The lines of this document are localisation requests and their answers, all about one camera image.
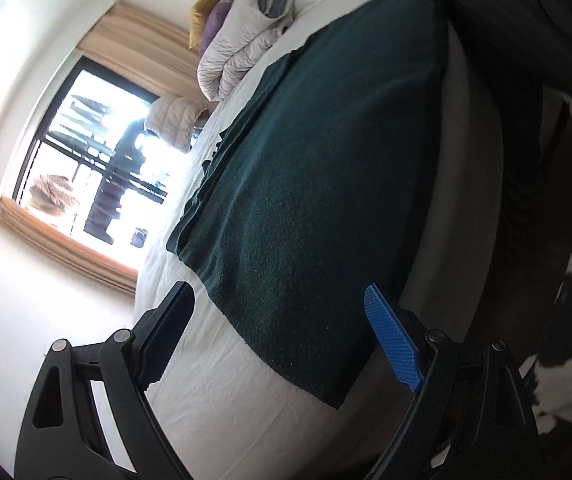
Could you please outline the folded beige quilted duvet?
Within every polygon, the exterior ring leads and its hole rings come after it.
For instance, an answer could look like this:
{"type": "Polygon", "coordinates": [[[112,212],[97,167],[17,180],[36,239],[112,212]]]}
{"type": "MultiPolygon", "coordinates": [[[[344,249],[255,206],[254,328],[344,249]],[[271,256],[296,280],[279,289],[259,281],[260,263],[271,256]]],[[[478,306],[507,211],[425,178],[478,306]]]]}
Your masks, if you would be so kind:
{"type": "Polygon", "coordinates": [[[221,28],[201,55],[197,81],[205,98],[221,102],[280,39],[295,0],[233,0],[221,28]]]}

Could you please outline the mustard yellow pillow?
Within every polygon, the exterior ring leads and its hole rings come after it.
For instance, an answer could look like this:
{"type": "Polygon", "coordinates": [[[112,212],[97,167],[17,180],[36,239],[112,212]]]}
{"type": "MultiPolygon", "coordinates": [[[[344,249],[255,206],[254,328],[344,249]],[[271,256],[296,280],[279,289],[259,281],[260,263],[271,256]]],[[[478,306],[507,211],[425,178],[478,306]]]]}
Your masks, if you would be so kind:
{"type": "Polygon", "coordinates": [[[220,0],[197,0],[190,8],[188,47],[194,49],[201,42],[202,32],[212,9],[220,0]]]}

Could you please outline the beige curtain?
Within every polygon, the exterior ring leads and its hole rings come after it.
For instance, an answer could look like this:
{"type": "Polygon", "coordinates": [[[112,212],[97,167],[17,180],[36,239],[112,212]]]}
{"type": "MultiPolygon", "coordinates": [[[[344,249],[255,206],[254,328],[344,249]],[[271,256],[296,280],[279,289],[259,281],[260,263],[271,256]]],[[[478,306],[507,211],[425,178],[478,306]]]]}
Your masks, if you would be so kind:
{"type": "Polygon", "coordinates": [[[156,96],[208,102],[198,86],[198,56],[188,48],[187,33],[132,6],[112,6],[77,49],[156,96]]]}
{"type": "Polygon", "coordinates": [[[0,226],[67,269],[117,292],[135,296],[137,270],[62,234],[7,196],[0,198],[0,226]]]}

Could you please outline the beige curtain left side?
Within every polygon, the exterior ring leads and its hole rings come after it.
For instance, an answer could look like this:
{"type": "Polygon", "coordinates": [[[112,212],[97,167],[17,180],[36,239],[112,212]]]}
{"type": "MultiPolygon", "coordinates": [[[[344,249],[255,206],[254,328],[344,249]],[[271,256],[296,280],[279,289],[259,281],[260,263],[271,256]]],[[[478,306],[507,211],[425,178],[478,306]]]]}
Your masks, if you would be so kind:
{"type": "Polygon", "coordinates": [[[137,270],[62,234],[7,196],[0,198],[0,226],[67,269],[117,292],[135,296],[137,270]]]}

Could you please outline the black window frame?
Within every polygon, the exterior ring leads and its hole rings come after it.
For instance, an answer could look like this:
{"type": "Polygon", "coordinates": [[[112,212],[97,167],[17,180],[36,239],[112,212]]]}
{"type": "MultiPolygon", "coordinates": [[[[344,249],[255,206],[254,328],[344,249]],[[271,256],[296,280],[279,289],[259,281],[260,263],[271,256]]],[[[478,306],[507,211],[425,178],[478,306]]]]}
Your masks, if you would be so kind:
{"type": "Polygon", "coordinates": [[[65,218],[69,234],[144,245],[168,195],[170,167],[144,128],[157,99],[113,70],[80,58],[56,91],[20,166],[14,199],[65,218]]]}

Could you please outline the beige puffer jacket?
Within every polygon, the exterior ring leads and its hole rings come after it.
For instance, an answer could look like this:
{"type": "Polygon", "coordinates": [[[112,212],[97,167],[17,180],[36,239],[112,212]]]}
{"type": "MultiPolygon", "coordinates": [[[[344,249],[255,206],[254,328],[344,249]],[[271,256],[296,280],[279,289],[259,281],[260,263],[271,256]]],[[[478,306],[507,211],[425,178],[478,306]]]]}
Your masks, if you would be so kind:
{"type": "Polygon", "coordinates": [[[190,149],[190,138],[198,119],[208,112],[208,106],[184,96],[167,94],[160,96],[148,109],[144,129],[158,136],[181,153],[190,149]]]}

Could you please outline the beige curtain right side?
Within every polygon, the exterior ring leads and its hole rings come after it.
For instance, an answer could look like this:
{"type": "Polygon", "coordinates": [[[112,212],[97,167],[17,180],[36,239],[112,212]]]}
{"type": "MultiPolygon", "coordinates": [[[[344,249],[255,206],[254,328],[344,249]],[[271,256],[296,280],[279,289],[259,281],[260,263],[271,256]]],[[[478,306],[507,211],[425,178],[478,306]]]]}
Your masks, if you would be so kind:
{"type": "Polygon", "coordinates": [[[112,6],[77,49],[156,96],[208,102],[198,86],[198,56],[188,48],[187,33],[132,6],[112,6]]]}

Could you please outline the purple pillow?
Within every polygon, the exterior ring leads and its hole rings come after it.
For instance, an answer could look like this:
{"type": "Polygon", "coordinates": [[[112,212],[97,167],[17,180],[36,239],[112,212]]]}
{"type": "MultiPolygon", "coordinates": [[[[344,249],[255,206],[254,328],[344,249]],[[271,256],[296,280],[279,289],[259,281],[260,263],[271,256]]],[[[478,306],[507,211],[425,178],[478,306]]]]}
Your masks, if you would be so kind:
{"type": "Polygon", "coordinates": [[[219,32],[223,23],[230,12],[234,0],[220,0],[210,11],[206,24],[202,30],[201,40],[199,43],[199,54],[203,55],[209,44],[219,32]]]}

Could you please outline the dark green knit garment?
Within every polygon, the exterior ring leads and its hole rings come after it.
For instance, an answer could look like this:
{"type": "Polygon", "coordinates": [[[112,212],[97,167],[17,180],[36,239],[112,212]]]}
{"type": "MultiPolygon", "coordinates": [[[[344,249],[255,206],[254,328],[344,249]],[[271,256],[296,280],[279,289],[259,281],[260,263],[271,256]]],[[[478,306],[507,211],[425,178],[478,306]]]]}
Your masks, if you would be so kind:
{"type": "Polygon", "coordinates": [[[167,248],[275,373],[338,408],[420,244],[448,65],[443,0],[371,0],[263,73],[167,248]]]}

